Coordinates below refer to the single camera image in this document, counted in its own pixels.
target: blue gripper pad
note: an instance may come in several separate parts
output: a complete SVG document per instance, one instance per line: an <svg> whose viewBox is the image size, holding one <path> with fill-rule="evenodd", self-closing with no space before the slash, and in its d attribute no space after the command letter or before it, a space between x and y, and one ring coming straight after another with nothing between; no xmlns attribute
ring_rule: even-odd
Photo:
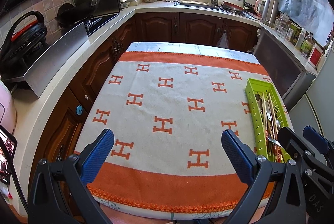
<svg viewBox="0 0 334 224"><path fill-rule="evenodd" d="M84 185L94 181L113 145L114 133L109 129L105 129L93 144L89 144L85 147L84 150L90 147L92 147L92 149L81 165L81 181Z"/></svg>
<svg viewBox="0 0 334 224"><path fill-rule="evenodd" d="M255 166L249 160L248 155L254 156L255 154L251 151L251 149L241 143L239 138L234 134L232 130L226 130L223 132L221 136L221 144L231 161L239 179L241 182L246 183L248 186L251 186L254 182L254 169Z"/></svg>
<svg viewBox="0 0 334 224"><path fill-rule="evenodd" d="M306 126L303 130L303 136L309 141L321 154L329 151L328 141L311 126Z"/></svg>

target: orange stripe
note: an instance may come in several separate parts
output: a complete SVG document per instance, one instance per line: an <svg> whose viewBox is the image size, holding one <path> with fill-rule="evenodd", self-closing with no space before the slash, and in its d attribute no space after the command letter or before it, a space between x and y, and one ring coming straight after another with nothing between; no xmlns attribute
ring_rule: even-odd
<svg viewBox="0 0 334 224"><path fill-rule="evenodd" d="M185 65L205 65L213 67L223 67L226 69L241 70L251 73L258 73L268 76L262 65L248 63L244 61L212 57L197 54L170 53L170 52L150 52L150 51L126 51L120 57L123 62L158 62Z"/></svg>
<svg viewBox="0 0 334 224"><path fill-rule="evenodd" d="M175 176L140 171L104 162L93 183L87 185L97 197L149 210L203 213L236 206L247 189L237 174ZM268 198L273 185L263 198Z"/></svg>

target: frying pan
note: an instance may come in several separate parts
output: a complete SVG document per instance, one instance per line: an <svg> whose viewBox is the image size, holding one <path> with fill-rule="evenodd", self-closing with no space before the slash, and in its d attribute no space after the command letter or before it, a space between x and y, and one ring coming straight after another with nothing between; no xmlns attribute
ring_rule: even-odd
<svg viewBox="0 0 334 224"><path fill-rule="evenodd" d="M242 7L234 5L234 4L229 3L229 2L224 2L223 8L228 9L230 11L237 12L237 13L242 13L242 12L245 11Z"/></svg>
<svg viewBox="0 0 334 224"><path fill-rule="evenodd" d="M65 3L60 6L57 16L54 18L60 26L70 27L77 21L90 17L98 8L100 0L91 0L73 6Z"/></svg>

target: kitchen sink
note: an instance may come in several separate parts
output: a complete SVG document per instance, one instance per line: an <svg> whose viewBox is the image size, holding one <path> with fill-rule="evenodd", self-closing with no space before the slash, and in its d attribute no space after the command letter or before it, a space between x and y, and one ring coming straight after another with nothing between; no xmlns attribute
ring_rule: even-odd
<svg viewBox="0 0 334 224"><path fill-rule="evenodd" d="M176 1L175 6L191 6L191 7L200 7L200 8L207 8L213 10L220 10L218 7L214 6L211 3L203 3L197 1Z"/></svg>

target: blue round knob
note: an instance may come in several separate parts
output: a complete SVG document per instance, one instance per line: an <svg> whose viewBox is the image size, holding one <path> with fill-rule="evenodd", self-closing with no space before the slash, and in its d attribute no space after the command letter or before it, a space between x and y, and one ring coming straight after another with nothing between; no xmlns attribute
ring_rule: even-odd
<svg viewBox="0 0 334 224"><path fill-rule="evenodd" d="M83 108L82 108L81 105L79 105L79 106L76 108L76 114L77 114L77 115L81 115L82 112L83 112Z"/></svg>

